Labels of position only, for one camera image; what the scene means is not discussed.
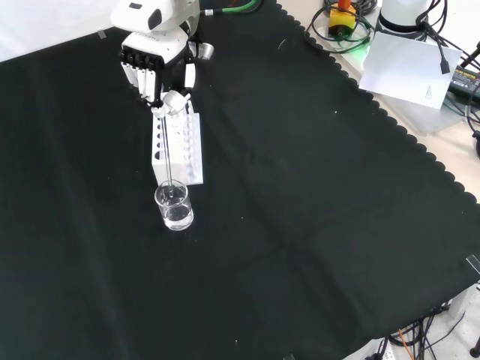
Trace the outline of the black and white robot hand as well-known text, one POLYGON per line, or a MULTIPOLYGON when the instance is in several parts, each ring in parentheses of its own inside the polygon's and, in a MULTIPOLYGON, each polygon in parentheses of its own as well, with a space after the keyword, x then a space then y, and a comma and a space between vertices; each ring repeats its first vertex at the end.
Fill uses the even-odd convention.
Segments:
POLYGON ((196 61, 208 61, 215 48, 184 29, 132 33, 121 45, 120 63, 139 99, 161 119, 182 112, 196 82, 196 61))

